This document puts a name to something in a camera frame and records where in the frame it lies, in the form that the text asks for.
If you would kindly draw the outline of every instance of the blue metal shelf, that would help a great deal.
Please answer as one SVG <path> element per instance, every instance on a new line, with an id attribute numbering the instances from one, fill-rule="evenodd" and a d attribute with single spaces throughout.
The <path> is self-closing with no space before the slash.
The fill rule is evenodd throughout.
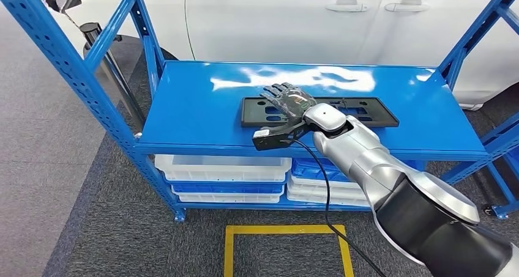
<path id="1" fill-rule="evenodd" d="M 463 59 L 497 19 L 502 17 L 518 30 L 518 18 L 509 9 L 514 0 L 491 0 L 438 68 L 166 62 L 143 0 L 122 0 L 82 60 L 41 0 L 1 1 L 179 221 L 185 218 L 186 208 L 324 209 L 323 204 L 292 202 L 285 196 L 278 204 L 179 202 L 148 157 L 150 153 L 308 157 L 299 147 L 256 152 L 253 129 L 239 126 L 241 99 L 256 96 L 263 86 L 274 82 L 295 83 L 315 96 L 379 97 L 400 120 L 397 128 L 375 130 L 394 155 L 402 160 L 475 161 L 451 171 L 450 183 L 519 144 L 514 136 L 519 127 L 514 126 L 517 132 L 507 128 L 490 133 L 483 139 L 483 147 L 451 93 Z M 128 14 L 144 46 L 153 98 L 140 139 L 94 76 Z M 303 140 L 312 144 L 309 137 Z M 333 205 L 332 210 L 368 208 Z"/>
<path id="2" fill-rule="evenodd" d="M 257 128 L 240 125 L 244 97 L 285 81 L 316 97 L 380 98 L 400 125 L 373 131 L 402 160 L 465 161 L 487 154 L 434 69 L 186 61 L 166 62 L 135 148 L 145 153 L 309 157 L 296 146 L 258 152 L 251 140 Z M 313 145 L 311 135 L 302 140 Z"/>

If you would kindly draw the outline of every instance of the shelf foot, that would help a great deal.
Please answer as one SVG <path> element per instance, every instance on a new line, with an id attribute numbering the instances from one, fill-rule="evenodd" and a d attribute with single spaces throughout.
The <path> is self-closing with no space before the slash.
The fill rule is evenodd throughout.
<path id="1" fill-rule="evenodd" d="M 175 222 L 184 222 L 185 221 L 185 209 L 184 208 L 175 208 Z"/>

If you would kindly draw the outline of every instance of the metal pole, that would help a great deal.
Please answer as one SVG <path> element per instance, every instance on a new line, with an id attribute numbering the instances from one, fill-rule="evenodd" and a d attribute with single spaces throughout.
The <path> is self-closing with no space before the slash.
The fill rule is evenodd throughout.
<path id="1" fill-rule="evenodd" d="M 90 22 L 81 25 L 80 29 L 86 38 L 86 49 L 90 50 L 99 34 L 101 34 L 101 26 L 99 23 Z M 110 50 L 106 52 L 105 56 L 101 60 L 100 65 L 101 69 L 106 73 L 108 79 L 112 80 L 112 82 L 114 82 L 119 89 L 119 92 L 122 96 L 122 102 L 132 116 L 138 131 L 142 131 L 146 118 L 144 117 L 144 114 L 139 107 L 135 96 L 126 83 L 126 80 L 121 73 L 121 69 L 119 69 L 119 66 L 117 65 L 117 62 L 115 62 L 115 59 Z"/>

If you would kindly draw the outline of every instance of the car door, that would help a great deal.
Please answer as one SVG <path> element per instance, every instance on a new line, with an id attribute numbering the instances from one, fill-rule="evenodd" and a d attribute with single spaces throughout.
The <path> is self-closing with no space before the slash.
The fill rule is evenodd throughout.
<path id="1" fill-rule="evenodd" d="M 382 0 L 365 64 L 438 66 L 489 0 Z"/>
<path id="2" fill-rule="evenodd" d="M 355 64 L 380 0 L 186 0 L 195 59 Z"/>
<path id="3" fill-rule="evenodd" d="M 436 67 L 489 1 L 382 0 L 359 62 Z M 517 82 L 517 53 L 519 37 L 499 20 L 465 59 L 454 88 L 458 102 L 478 108 Z"/>

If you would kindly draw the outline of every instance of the blue storage bin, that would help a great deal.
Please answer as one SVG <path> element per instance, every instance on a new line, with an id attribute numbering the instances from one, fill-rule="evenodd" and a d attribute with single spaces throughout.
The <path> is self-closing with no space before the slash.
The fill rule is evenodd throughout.
<path id="1" fill-rule="evenodd" d="M 287 181 L 263 182 L 175 182 L 171 184 L 177 193 L 282 193 Z"/>
<path id="2" fill-rule="evenodd" d="M 351 182 L 335 165 L 328 159 L 319 159 L 326 171 L 328 180 L 339 182 Z M 418 169 L 417 161 L 402 161 L 412 168 Z M 312 158 L 298 158 L 292 160 L 292 174 L 298 178 L 323 179 L 324 176 L 319 165 Z"/>

